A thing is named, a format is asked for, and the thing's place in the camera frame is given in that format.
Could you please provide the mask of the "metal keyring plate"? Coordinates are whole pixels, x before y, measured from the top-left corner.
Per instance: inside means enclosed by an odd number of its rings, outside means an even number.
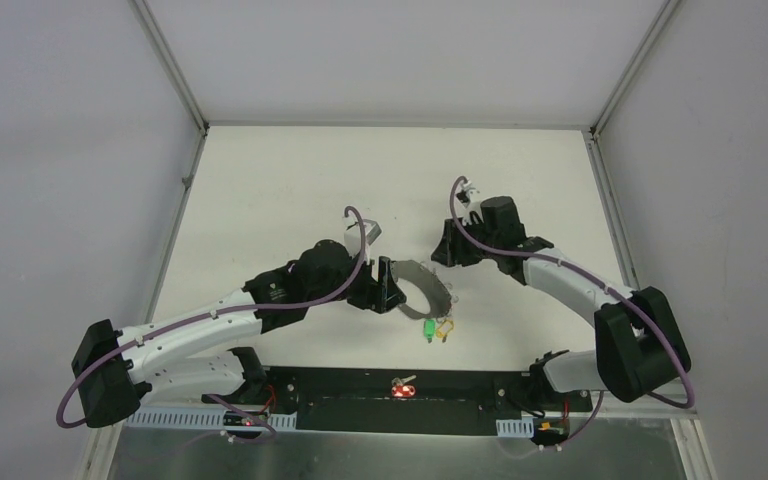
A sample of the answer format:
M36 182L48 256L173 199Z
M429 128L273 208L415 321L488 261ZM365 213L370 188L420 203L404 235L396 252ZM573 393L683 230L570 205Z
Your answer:
M424 319L443 319L448 317L457 302L451 291L451 285L443 282L436 271L424 261L397 260L392 272L399 287L413 285L427 302L427 309L419 310L411 304L411 296L398 306L398 310L407 318L418 321Z

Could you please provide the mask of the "green tag key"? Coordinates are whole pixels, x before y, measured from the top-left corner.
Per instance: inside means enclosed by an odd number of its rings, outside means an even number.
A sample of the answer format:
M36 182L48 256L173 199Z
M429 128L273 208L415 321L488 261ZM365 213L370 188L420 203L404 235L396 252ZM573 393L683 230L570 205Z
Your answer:
M426 318L423 320L422 335L428 344L431 344L435 338L437 323L435 319Z

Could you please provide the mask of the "red tag key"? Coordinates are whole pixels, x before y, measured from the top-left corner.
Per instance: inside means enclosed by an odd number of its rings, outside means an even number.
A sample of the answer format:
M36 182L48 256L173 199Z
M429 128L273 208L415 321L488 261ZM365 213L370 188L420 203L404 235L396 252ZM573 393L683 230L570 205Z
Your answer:
M393 398L413 398L416 395L416 387L412 382L416 378L416 375L393 378L391 381L391 396Z

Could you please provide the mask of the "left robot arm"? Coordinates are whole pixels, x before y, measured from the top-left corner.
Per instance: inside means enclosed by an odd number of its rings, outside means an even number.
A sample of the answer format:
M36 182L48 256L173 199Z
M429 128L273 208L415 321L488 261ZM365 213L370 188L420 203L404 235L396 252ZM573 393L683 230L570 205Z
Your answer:
M371 261L363 250L350 253L341 243L322 240L193 313L121 329L108 319L88 326L71 361L75 379L58 404L56 423L63 429L106 427L144 403L188 394L253 404L265 390L257 362L234 351L207 359L198 353L292 325L330 302L384 314L406 300L391 259Z

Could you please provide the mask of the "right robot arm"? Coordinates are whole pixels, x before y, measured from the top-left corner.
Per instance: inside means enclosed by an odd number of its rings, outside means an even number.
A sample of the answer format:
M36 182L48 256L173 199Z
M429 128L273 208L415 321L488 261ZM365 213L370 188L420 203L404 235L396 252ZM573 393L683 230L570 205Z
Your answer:
M491 261L520 285L540 291L585 320L594 332L588 351L548 352L529 367L529 400L555 408L567 393L608 392L631 403L650 396L676 408L695 404L692 361L666 295L655 287L615 285L529 236L514 200L473 200L454 191L432 261L468 267Z

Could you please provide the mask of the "yellow tag on plate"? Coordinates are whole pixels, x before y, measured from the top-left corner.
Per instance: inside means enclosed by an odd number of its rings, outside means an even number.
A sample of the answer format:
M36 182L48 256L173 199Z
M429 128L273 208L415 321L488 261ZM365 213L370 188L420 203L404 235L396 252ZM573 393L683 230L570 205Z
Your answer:
M448 337L455 329L455 323L452 319L445 319L441 322L435 330L435 337L440 340L441 343L446 343Z

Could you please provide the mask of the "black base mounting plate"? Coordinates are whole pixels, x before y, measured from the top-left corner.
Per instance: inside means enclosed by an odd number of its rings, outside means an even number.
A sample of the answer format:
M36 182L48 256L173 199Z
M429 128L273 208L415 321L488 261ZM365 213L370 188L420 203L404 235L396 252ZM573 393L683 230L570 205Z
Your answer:
M413 398L393 398L395 377L416 375ZM500 421L523 414L590 413L575 391L550 394L519 371L278 367L226 402L293 414L302 431L495 436Z

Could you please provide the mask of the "aluminium front rail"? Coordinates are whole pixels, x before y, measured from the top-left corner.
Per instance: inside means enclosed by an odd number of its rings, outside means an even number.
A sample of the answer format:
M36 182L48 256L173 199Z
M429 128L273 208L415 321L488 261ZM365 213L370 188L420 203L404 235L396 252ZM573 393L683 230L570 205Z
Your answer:
M556 391L539 361L526 372L395 370L264 367L248 350L224 357L187 359L150 373L129 386L115 385L99 404L115 419L133 414L152 402L196 399L203 403L262 405L278 413L293 413L335 404L346 413L352 404L384 401L473 403L504 415L526 412L541 416L569 407L589 411L594 387Z

